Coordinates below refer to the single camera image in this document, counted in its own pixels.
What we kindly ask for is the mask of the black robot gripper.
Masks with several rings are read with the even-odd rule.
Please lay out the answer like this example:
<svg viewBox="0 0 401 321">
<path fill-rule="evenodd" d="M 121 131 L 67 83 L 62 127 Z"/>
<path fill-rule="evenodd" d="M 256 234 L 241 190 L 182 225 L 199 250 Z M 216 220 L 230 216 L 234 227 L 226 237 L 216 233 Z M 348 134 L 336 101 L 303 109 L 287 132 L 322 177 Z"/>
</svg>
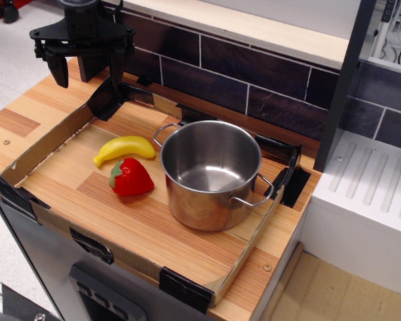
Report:
<svg viewBox="0 0 401 321">
<path fill-rule="evenodd" d="M 123 1 L 59 1 L 64 18 L 57 23 L 29 32 L 35 42 L 35 55 L 46 58 L 58 86 L 69 86 L 69 56 L 108 56 L 113 88 L 122 82 L 125 57 L 134 52 L 135 29 L 115 22 Z"/>
</svg>

